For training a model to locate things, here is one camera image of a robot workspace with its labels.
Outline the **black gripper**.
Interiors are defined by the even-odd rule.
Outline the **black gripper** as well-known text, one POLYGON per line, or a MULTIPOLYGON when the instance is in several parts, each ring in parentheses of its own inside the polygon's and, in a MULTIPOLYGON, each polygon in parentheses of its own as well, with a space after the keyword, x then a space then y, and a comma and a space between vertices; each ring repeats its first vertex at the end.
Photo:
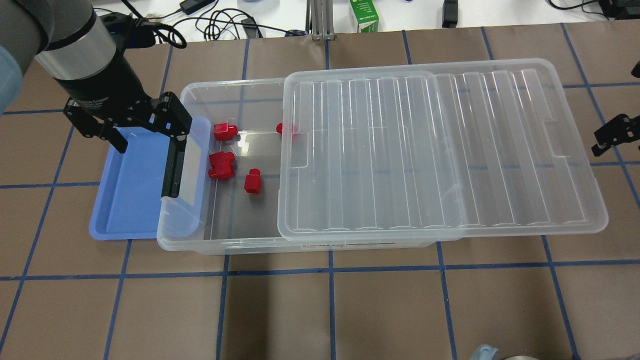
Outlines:
POLYGON ((168 137, 161 196, 178 198, 186 138, 193 118, 174 92, 164 92, 156 99, 147 95, 120 48, 94 75, 81 79, 62 79, 59 75, 53 78, 74 101, 66 103, 64 116, 83 137, 109 142, 120 154, 126 152, 128 141, 118 128, 142 127, 168 137))

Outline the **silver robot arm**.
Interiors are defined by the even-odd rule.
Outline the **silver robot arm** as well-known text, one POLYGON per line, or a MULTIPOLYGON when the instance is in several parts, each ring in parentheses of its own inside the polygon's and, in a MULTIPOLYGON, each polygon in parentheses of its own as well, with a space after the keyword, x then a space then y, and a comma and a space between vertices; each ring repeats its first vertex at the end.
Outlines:
POLYGON ((177 198, 192 117, 173 92, 147 94, 125 58, 128 41, 112 36, 87 0, 3 0, 1 110, 18 98, 36 61, 69 95, 63 111, 83 137, 121 154, 128 148, 121 128, 168 137, 161 194, 177 198))

